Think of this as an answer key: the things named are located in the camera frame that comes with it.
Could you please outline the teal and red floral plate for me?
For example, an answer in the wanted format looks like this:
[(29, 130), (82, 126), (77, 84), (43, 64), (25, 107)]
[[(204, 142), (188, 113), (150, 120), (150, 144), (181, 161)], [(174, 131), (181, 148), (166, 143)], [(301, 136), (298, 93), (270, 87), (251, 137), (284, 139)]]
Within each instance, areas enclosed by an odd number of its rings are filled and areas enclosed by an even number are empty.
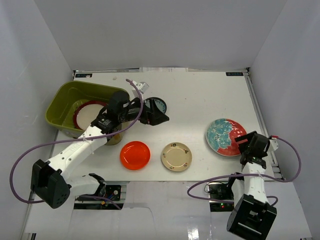
[(224, 157), (235, 157), (241, 153), (236, 138), (247, 134), (245, 128), (238, 122), (219, 118), (212, 121), (205, 131), (205, 138), (210, 148)]

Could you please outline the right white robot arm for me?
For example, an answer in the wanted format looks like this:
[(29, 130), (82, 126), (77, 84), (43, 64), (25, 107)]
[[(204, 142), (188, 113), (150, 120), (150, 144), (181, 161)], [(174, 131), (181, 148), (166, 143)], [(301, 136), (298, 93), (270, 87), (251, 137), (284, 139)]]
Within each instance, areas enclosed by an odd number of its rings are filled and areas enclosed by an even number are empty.
[(270, 140), (250, 132), (236, 137), (241, 154), (241, 172), (229, 177), (226, 195), (233, 199), (234, 208), (228, 218), (226, 230), (245, 240), (265, 240), (277, 216), (277, 209), (270, 205), (263, 175)]

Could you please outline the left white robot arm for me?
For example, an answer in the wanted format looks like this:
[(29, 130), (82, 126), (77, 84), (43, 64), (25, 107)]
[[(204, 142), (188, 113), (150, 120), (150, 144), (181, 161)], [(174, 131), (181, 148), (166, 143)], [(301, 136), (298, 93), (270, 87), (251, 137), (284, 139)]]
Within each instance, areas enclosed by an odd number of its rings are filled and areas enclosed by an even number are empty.
[(82, 176), (82, 183), (76, 185), (71, 181), (73, 170), (95, 150), (105, 145), (111, 138), (121, 132), (122, 123), (135, 123), (156, 126), (169, 121), (169, 117), (156, 106), (154, 98), (149, 104), (136, 97), (130, 100), (129, 94), (116, 91), (108, 104), (98, 113), (84, 133), (56, 156), (43, 161), (39, 159), (32, 166), (31, 190), (56, 209), (69, 198), (71, 191), (79, 195), (89, 194), (99, 200), (105, 196), (104, 179), (94, 173)]

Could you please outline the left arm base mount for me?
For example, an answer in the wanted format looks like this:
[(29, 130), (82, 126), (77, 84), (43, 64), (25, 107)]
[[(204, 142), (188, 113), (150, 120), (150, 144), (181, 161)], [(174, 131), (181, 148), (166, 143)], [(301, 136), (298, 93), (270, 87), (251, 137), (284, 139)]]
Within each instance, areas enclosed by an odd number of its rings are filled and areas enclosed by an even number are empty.
[(73, 208), (75, 210), (121, 210), (124, 206), (121, 185), (106, 185), (103, 197), (113, 201), (119, 208), (101, 198), (85, 197), (76, 198)]

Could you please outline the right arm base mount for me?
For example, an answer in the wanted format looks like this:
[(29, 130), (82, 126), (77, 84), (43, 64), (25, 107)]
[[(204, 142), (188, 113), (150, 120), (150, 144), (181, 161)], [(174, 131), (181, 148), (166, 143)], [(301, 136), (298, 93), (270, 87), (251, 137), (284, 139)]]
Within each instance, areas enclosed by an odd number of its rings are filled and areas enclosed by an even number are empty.
[[(233, 193), (225, 182), (209, 182), (205, 185), (204, 191), (209, 195), (211, 199), (220, 201), (234, 200)], [(233, 203), (210, 201), (209, 206), (212, 213), (231, 212), (234, 209)]]

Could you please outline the red rimmed cream plate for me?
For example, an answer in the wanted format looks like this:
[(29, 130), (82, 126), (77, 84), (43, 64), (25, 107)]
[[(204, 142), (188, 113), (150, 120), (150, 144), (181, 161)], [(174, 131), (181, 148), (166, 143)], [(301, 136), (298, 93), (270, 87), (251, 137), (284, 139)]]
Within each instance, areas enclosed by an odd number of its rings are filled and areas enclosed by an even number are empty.
[(97, 100), (82, 103), (76, 108), (72, 116), (74, 127), (78, 130), (86, 130), (91, 122), (96, 119), (100, 110), (106, 106), (107, 103)]

